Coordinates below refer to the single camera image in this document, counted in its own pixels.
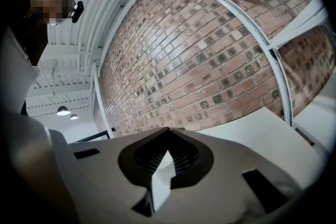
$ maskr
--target exposed ceiling beam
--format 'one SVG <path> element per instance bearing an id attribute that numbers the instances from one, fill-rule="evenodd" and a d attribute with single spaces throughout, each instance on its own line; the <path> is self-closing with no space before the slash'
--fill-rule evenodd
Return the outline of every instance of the exposed ceiling beam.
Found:
<path id="1" fill-rule="evenodd" d="M 53 93 L 62 94 L 62 93 L 67 93 L 67 92 L 78 92 L 78 91 L 88 91 L 88 90 L 90 90 L 89 83 L 44 87 L 40 89 L 31 89 L 28 92 L 27 98 L 50 96 L 50 95 L 53 95 Z"/>
<path id="2" fill-rule="evenodd" d="M 48 44 L 41 55 L 41 60 L 49 60 L 49 59 L 76 59 L 77 58 L 78 49 L 77 46 L 74 45 L 53 45 Z M 97 48 L 93 51 L 94 59 L 100 59 L 102 54 L 102 49 Z"/>
<path id="3" fill-rule="evenodd" d="M 46 114 L 46 113 L 53 113 L 53 112 L 56 112 L 57 109 L 61 105 L 65 105 L 68 109 L 71 110 L 78 106 L 89 105 L 89 99 L 65 102 L 62 104 L 43 105 L 43 106 L 38 106 L 36 108 L 27 108 L 27 113 L 29 116 L 37 116 L 37 115 Z"/>

